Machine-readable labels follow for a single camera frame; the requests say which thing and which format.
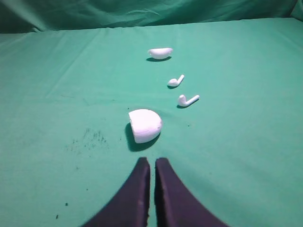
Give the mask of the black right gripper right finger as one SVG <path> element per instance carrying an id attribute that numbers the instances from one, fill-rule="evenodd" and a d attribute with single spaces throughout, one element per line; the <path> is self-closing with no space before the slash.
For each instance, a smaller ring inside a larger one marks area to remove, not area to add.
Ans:
<path id="1" fill-rule="evenodd" d="M 226 227 L 179 179 L 167 158 L 155 162 L 154 202 L 159 227 Z"/>

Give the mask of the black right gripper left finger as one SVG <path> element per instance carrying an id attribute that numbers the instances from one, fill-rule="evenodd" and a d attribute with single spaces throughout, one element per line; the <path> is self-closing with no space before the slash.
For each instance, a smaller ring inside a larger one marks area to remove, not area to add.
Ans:
<path id="1" fill-rule="evenodd" d="M 146 227 L 150 207 L 150 176 L 147 158 L 139 158 L 118 192 L 83 226 Z"/>

